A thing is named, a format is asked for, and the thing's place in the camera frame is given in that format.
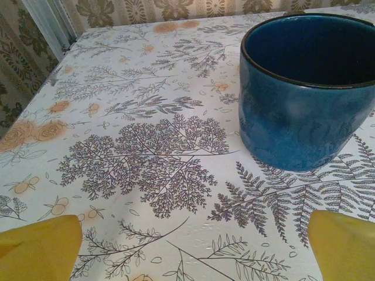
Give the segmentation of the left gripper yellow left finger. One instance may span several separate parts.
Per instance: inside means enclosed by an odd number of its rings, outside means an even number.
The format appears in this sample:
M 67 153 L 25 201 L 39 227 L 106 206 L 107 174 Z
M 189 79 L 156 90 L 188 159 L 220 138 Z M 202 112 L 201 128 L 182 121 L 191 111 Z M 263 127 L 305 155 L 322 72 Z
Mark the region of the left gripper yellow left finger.
M 1 233 L 1 280 L 69 280 L 82 230 L 62 215 Z

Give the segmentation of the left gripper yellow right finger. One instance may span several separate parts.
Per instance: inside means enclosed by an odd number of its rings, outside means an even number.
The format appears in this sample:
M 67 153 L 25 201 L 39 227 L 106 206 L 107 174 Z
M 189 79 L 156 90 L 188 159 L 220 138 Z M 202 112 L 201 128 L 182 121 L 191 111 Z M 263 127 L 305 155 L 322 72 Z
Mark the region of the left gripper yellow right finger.
M 374 280 L 374 223 L 315 210 L 308 238 L 323 280 Z

